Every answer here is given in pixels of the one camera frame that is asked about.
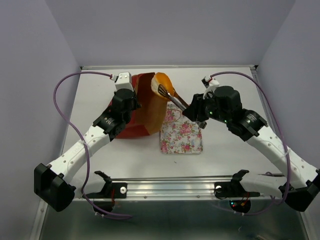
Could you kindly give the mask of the metal tongs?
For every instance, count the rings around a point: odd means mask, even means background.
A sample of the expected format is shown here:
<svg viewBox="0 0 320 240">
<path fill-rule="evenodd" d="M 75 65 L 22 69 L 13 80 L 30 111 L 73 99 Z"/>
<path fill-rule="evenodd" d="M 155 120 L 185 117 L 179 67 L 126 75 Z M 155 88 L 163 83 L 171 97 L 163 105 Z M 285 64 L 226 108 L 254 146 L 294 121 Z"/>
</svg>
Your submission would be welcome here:
<svg viewBox="0 0 320 240">
<path fill-rule="evenodd" d="M 206 121 L 199 121 L 196 120 L 192 115 L 190 115 L 186 110 L 189 107 L 189 104 L 186 103 L 185 100 L 182 99 L 182 97 L 179 96 L 179 94 L 174 90 L 174 96 L 171 96 L 166 89 L 160 85 L 158 87 L 158 92 L 164 96 L 165 98 L 170 99 L 170 102 L 172 102 L 176 107 L 178 107 L 182 111 L 182 115 L 186 118 L 188 118 L 190 121 L 196 123 L 201 129 L 205 129 L 207 126 Z"/>
</svg>

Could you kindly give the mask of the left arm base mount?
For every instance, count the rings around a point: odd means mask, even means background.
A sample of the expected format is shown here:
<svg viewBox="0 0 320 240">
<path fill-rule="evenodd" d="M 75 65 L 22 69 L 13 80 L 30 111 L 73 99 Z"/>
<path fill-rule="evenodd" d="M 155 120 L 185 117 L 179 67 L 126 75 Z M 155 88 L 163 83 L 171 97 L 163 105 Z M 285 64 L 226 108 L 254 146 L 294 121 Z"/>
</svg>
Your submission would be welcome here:
<svg viewBox="0 0 320 240">
<path fill-rule="evenodd" d="M 126 199 L 128 184 L 114 182 L 110 176 L 98 170 L 94 172 L 97 182 L 89 182 L 84 188 L 82 197 L 92 206 L 96 216 L 113 220 L 127 220 L 132 216 L 124 213 L 112 212 L 116 200 Z"/>
</svg>

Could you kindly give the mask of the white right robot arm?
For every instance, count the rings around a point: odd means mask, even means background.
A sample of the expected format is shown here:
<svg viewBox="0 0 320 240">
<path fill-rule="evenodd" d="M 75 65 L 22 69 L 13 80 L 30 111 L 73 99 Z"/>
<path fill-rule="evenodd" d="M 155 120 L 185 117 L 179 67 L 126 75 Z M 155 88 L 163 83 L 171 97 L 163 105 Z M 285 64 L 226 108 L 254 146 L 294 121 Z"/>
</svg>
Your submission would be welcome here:
<svg viewBox="0 0 320 240">
<path fill-rule="evenodd" d="M 213 119 L 245 143 L 262 153 L 282 176 L 240 170 L 230 181 L 218 182 L 218 198 L 258 197 L 261 194 L 284 199 L 298 212 L 304 212 L 320 192 L 320 170 L 291 150 L 253 110 L 242 107 L 240 93 L 221 86 L 208 96 L 195 94 L 182 114 L 192 122 Z"/>
</svg>

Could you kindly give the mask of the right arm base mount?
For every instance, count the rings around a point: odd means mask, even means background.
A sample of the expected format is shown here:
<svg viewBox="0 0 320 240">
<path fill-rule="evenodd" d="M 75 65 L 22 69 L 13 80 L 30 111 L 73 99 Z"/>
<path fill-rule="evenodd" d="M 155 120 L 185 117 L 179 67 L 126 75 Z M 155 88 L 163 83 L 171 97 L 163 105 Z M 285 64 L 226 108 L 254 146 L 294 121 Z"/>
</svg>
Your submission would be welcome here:
<svg viewBox="0 0 320 240">
<path fill-rule="evenodd" d="M 231 198 L 229 205 L 236 214 L 250 215 L 249 210 L 252 205 L 250 197 L 259 197 L 261 195 L 256 191 L 246 191 L 240 184 L 240 181 L 248 173 L 248 170 L 242 169 L 235 173 L 230 181 L 214 183 L 214 196 L 219 200 Z"/>
</svg>

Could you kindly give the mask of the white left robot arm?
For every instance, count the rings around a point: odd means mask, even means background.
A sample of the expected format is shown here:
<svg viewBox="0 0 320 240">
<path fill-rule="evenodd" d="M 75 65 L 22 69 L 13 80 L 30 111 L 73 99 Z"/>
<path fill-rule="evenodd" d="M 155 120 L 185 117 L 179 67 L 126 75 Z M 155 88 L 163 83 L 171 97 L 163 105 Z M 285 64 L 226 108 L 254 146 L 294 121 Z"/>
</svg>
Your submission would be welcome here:
<svg viewBox="0 0 320 240">
<path fill-rule="evenodd" d="M 90 157 L 115 139 L 131 120 L 132 112 L 140 107 L 133 90 L 115 91 L 108 106 L 85 134 L 63 155 L 45 165 L 40 163 L 33 174 L 34 193 L 57 212 L 66 209 L 76 196 L 71 181 Z"/>
</svg>

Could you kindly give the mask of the orange round fake bread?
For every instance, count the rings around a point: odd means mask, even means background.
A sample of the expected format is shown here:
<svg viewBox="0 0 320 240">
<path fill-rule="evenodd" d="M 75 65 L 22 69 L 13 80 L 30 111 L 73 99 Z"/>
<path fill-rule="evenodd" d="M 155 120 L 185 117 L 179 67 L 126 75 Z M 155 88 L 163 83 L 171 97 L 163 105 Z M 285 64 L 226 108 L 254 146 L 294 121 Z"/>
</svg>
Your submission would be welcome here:
<svg viewBox="0 0 320 240">
<path fill-rule="evenodd" d="M 167 74 L 163 73 L 163 72 L 157 72 L 154 74 L 154 76 L 151 79 L 151 83 L 150 83 L 150 87 L 152 92 L 157 96 L 160 97 L 161 99 L 170 102 L 171 100 L 169 98 L 166 98 L 164 96 L 162 96 L 159 92 L 158 92 L 158 88 L 159 86 L 163 86 L 165 88 L 165 90 L 171 95 L 174 96 L 175 94 L 175 90 L 173 87 L 173 84 L 170 80 L 170 78 L 168 77 Z"/>
</svg>

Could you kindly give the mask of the red paper bag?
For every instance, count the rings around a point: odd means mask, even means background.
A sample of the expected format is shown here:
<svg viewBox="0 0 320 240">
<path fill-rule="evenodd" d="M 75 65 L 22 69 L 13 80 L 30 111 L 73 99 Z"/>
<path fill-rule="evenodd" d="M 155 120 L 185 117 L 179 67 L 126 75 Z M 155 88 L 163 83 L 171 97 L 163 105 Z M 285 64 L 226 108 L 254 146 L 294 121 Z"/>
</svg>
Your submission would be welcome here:
<svg viewBox="0 0 320 240">
<path fill-rule="evenodd" d="M 132 85 L 137 94 L 140 108 L 132 112 L 130 122 L 116 137 L 117 139 L 133 139 L 146 137 L 160 131 L 164 122 L 168 100 L 151 88 L 152 79 L 156 78 L 169 93 L 173 93 L 170 78 L 163 72 L 140 73 L 132 76 Z"/>
</svg>

